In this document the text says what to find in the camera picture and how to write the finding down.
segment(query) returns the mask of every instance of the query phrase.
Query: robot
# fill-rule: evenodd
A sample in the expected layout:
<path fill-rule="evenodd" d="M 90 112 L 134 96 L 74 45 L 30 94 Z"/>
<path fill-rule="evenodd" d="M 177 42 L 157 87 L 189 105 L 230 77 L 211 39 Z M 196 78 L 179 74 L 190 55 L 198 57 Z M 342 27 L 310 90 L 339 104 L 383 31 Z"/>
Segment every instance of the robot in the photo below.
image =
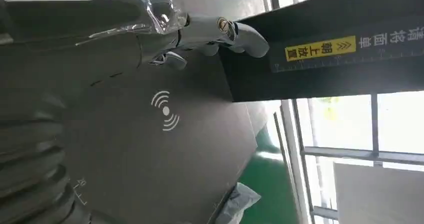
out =
<path fill-rule="evenodd" d="M 175 51 L 219 47 L 256 58 L 269 49 L 252 27 L 176 0 L 0 0 L 0 224 L 120 223 L 76 201 L 55 138 L 61 113 L 107 77 L 140 65 L 182 70 Z"/>

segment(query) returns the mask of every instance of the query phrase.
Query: nfc logo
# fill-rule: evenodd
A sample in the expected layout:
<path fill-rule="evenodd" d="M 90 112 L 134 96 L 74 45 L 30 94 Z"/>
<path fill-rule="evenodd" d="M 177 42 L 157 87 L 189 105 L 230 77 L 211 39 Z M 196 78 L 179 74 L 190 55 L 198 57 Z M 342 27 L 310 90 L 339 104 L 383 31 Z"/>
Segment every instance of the nfc logo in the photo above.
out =
<path fill-rule="evenodd" d="M 174 129 L 180 121 L 180 116 L 170 113 L 170 108 L 167 106 L 170 92 L 166 90 L 158 91 L 151 99 L 151 105 L 155 108 L 162 109 L 162 113 L 165 115 L 165 121 L 163 123 L 163 131 L 171 131 Z"/>

